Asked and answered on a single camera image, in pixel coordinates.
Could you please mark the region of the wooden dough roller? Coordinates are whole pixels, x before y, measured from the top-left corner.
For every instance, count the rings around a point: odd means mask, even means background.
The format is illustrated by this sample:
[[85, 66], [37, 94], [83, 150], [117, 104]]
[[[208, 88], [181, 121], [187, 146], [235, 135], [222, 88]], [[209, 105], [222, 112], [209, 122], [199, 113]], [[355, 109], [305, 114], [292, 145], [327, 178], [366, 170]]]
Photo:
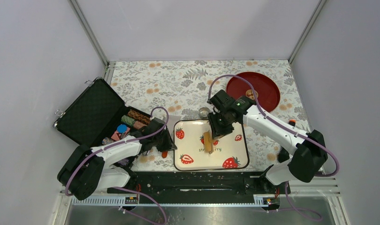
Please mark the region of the wooden dough roller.
[[210, 131], [203, 133], [204, 139], [204, 151], [205, 153], [212, 154], [213, 153], [213, 139]]

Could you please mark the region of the strawberry print tray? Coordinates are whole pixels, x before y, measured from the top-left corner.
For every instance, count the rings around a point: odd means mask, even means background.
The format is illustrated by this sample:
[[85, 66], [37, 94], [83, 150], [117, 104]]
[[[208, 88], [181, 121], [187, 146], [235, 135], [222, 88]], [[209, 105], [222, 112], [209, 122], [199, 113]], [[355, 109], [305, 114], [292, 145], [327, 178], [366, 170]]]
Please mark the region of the strawberry print tray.
[[231, 134], [206, 140], [207, 120], [183, 120], [174, 126], [174, 166], [179, 171], [242, 169], [249, 164], [243, 125], [233, 124]]

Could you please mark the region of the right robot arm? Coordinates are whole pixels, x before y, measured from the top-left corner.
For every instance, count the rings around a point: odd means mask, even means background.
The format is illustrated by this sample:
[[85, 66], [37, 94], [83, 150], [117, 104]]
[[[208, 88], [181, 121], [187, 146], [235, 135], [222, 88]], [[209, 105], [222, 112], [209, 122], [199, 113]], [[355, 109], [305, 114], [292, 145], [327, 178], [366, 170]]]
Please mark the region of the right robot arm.
[[272, 193], [289, 180], [310, 182], [327, 160], [320, 132], [306, 132], [283, 122], [266, 112], [255, 100], [246, 96], [234, 99], [220, 90], [207, 102], [216, 110], [208, 114], [213, 139], [231, 134], [233, 124], [241, 123], [273, 139], [291, 155], [263, 172], [260, 187], [266, 193]]

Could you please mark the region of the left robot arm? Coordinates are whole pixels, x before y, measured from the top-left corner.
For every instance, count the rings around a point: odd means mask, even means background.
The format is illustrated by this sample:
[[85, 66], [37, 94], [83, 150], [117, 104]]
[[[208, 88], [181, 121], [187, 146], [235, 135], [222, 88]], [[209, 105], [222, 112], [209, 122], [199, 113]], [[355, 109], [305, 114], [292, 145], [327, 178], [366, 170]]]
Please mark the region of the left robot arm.
[[116, 163], [137, 157], [153, 147], [161, 152], [177, 149], [165, 122], [157, 118], [141, 129], [130, 131], [119, 141], [97, 147], [79, 145], [58, 172], [57, 180], [67, 195], [78, 200], [113, 187], [130, 193], [135, 190], [137, 181], [128, 166]]

